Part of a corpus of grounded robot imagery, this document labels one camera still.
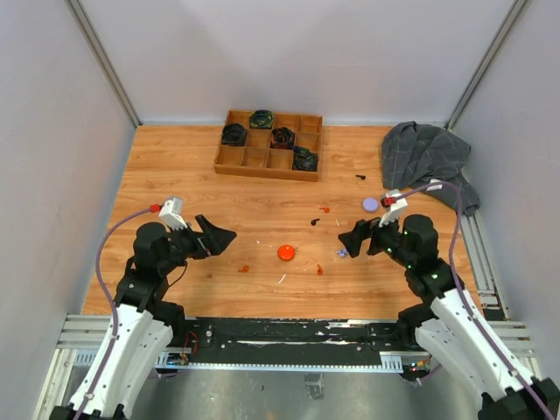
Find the orange earbud charging case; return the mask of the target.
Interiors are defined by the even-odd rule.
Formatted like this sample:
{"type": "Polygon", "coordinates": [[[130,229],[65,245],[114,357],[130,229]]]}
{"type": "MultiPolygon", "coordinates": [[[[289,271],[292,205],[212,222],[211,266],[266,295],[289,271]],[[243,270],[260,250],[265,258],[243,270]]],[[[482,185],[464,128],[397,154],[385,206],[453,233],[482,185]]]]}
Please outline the orange earbud charging case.
{"type": "Polygon", "coordinates": [[[281,245],[277,250],[277,256],[283,262],[289,262],[293,260],[295,255],[295,248],[288,244],[281,245]]]}

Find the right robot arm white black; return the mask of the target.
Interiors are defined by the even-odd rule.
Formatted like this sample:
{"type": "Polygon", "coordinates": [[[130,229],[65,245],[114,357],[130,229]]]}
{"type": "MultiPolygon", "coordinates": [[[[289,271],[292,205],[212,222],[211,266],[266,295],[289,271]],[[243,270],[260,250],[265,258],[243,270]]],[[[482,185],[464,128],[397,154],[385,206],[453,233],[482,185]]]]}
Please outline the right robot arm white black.
{"type": "Polygon", "coordinates": [[[422,302],[399,313],[397,341],[434,356],[472,393],[480,419],[557,417],[558,386],[538,379],[489,325],[453,267],[439,257],[430,218],[413,214],[387,225],[359,220],[339,240],[351,257],[368,241],[369,255],[384,252],[404,267],[409,288],[422,302]]]}

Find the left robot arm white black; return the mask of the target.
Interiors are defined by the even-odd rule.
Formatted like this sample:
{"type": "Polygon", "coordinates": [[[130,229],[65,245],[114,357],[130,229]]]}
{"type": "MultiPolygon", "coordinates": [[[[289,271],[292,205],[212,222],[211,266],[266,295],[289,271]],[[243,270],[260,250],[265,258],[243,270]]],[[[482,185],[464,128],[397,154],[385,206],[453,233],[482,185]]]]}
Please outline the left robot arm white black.
{"type": "Polygon", "coordinates": [[[93,364],[70,402],[52,409],[52,419],[130,418],[157,357],[186,339],[184,308],[164,300],[168,276],[189,259],[222,254],[237,236],[201,214],[195,220],[199,231],[175,216],[137,229],[93,364]]]}

